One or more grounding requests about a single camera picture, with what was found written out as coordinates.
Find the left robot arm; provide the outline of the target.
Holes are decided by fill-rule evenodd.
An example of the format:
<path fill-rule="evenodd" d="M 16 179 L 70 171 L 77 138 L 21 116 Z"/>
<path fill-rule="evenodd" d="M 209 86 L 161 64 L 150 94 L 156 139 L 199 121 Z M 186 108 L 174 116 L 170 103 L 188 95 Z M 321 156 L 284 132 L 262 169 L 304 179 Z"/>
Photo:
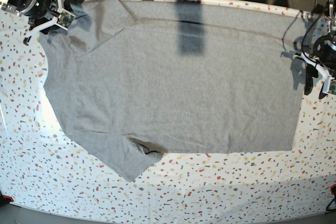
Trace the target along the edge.
<path fill-rule="evenodd" d="M 320 36 L 313 45 L 310 45 L 306 39 L 321 18 L 324 18 L 328 23 L 327 34 Z M 335 96 L 335 0 L 327 0 L 322 12 L 303 36 L 301 53 L 296 54 L 296 57 L 306 64 L 304 95 L 311 93 L 314 78 L 321 76 L 324 81 L 319 99 L 321 100 L 328 95 Z"/>

